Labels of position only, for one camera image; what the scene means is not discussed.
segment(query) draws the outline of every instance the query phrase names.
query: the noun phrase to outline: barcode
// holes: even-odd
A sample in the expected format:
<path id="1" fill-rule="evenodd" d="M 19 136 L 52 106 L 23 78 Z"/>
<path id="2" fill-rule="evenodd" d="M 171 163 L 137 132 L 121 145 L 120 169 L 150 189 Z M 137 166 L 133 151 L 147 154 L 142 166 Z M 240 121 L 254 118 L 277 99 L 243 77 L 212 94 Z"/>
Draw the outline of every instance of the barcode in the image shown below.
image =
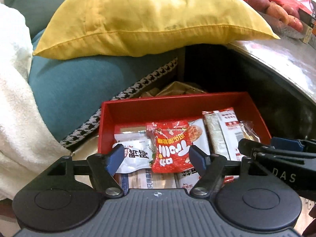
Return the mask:
<path id="1" fill-rule="evenodd" d="M 235 136 L 238 142 L 244 138 L 244 134 L 242 132 L 235 133 Z"/>

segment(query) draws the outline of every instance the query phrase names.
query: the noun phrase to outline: black circular cover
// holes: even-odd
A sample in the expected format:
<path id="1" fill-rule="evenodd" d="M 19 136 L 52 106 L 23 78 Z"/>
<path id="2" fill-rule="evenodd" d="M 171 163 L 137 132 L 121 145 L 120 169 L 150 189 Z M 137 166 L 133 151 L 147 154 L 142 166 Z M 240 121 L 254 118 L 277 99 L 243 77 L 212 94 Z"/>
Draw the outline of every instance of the black circular cover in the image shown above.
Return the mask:
<path id="1" fill-rule="evenodd" d="M 98 210 L 100 194 L 91 190 L 21 190 L 13 201 L 19 224 L 39 232 L 72 229 Z"/>
<path id="2" fill-rule="evenodd" d="M 215 205 L 233 224 L 257 231 L 275 231 L 295 224 L 301 213 L 301 200 L 285 184 L 273 179 L 238 179 L 226 184 L 217 194 Z"/>

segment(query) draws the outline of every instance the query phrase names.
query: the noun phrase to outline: red box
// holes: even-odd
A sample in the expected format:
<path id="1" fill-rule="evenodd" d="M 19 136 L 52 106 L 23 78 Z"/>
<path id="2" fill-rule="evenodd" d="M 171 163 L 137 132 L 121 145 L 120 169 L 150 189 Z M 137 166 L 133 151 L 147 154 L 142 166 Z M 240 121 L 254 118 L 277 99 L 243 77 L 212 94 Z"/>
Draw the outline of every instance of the red box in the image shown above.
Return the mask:
<path id="1" fill-rule="evenodd" d="M 252 121 L 264 144 L 271 135 L 247 92 L 225 92 L 162 96 L 143 99 L 106 101 L 102 103 L 98 152 L 107 154 L 115 143 L 114 134 L 121 128 L 146 126 L 149 122 L 202 118 L 202 111 L 233 107 L 239 120 Z"/>

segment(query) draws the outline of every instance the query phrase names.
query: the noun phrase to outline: houndstooth pattern fabric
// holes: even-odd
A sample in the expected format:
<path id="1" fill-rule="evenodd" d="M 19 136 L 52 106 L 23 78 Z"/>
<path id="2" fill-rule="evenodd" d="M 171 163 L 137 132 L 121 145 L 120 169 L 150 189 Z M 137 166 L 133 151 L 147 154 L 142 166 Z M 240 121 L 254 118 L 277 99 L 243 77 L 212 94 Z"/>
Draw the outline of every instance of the houndstooth pattern fabric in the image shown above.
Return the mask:
<path id="1" fill-rule="evenodd" d="M 146 77 L 142 78 L 140 81 L 136 82 L 133 86 L 127 88 L 125 91 L 120 92 L 118 95 L 113 97 L 111 100 L 122 100 L 128 99 L 137 93 L 139 93 L 142 89 L 146 86 L 150 85 L 151 83 L 155 82 L 158 78 L 168 74 L 169 72 L 173 71 L 178 64 L 178 58 L 173 59 L 169 63 L 165 64 L 164 66 L 156 69 L 151 74 L 147 75 Z M 65 148 L 68 148 L 75 143 L 83 140 L 88 134 L 92 133 L 99 127 L 100 124 L 100 116 L 101 116 L 101 108 L 94 113 L 87 122 L 81 125 L 78 129 L 76 129 L 72 134 L 67 136 L 63 139 L 60 144 Z"/>

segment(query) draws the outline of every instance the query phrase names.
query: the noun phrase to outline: trolli candy bag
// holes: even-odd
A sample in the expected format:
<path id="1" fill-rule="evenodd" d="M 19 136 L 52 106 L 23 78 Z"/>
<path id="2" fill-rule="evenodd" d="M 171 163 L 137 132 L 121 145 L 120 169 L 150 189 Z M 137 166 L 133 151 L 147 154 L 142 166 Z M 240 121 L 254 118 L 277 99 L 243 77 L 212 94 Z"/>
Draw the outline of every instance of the trolli candy bag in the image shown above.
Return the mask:
<path id="1" fill-rule="evenodd" d="M 147 126 L 156 144 L 154 173 L 179 173 L 193 168 L 189 160 L 189 124 L 186 121 L 155 123 Z"/>

